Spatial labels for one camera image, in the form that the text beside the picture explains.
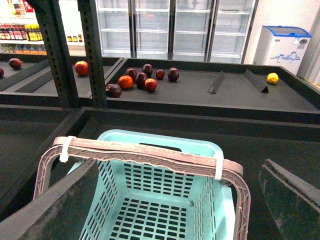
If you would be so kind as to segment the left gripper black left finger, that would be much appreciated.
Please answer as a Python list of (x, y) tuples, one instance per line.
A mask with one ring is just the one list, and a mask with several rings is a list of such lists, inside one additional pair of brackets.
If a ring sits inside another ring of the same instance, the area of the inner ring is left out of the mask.
[(43, 195), (0, 223), (2, 240), (77, 240), (98, 182), (93, 159), (54, 184)]

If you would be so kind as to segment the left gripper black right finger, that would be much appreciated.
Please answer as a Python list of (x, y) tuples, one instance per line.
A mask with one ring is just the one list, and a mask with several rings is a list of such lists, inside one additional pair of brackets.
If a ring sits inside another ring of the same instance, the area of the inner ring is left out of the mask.
[(258, 176), (269, 212), (284, 240), (320, 238), (320, 190), (266, 159)]

